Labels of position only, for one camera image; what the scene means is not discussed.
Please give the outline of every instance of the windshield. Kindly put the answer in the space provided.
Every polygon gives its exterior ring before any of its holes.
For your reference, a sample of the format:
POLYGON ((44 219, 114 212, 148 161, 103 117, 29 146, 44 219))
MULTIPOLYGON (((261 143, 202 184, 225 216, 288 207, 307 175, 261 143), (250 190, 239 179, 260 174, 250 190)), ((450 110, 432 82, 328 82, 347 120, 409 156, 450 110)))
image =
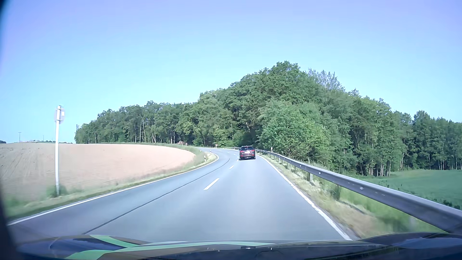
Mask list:
POLYGON ((462 234, 461 10, 6 2, 0 195, 14 244, 462 234))

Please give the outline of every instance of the asphalt road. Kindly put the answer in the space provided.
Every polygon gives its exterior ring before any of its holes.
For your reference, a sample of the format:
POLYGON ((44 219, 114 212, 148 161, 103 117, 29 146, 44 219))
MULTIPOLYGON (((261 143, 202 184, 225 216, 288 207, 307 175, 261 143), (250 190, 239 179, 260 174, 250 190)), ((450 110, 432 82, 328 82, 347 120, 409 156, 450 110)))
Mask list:
POLYGON ((197 170, 8 226, 16 242, 115 235, 150 242, 343 240, 263 158, 237 151, 197 170))

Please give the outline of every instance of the metal guardrail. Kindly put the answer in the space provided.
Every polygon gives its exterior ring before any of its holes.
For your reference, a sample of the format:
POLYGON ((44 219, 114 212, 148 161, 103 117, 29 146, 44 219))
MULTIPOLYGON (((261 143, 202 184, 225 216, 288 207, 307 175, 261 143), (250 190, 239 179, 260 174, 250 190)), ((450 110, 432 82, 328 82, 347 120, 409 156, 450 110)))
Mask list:
POLYGON ((328 180, 350 191, 364 195, 397 210, 403 211, 404 213, 427 222, 448 233, 462 235, 462 210, 451 208, 409 193, 324 170, 277 153, 259 149, 255 150, 260 153, 273 155, 299 169, 309 172, 312 175, 328 180))

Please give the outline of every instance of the white sign post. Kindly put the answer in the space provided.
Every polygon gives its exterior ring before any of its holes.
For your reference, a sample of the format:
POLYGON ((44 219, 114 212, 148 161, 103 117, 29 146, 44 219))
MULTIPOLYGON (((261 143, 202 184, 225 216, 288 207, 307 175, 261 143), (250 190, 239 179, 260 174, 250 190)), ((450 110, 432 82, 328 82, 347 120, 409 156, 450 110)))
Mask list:
POLYGON ((59 125, 64 121, 64 109, 59 105, 55 111, 56 121, 56 138, 55 138, 55 181, 56 181, 56 196, 59 196, 59 173, 58 173, 58 136, 59 125))

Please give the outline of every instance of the sky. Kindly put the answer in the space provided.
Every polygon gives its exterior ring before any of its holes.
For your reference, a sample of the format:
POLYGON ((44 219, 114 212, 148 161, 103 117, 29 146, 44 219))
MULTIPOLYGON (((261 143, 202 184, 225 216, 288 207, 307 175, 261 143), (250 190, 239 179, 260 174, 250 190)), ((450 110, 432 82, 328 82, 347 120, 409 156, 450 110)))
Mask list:
POLYGON ((462 121, 462 1, 13 0, 0 140, 60 142, 103 110, 195 102, 276 62, 335 72, 393 110, 462 121))

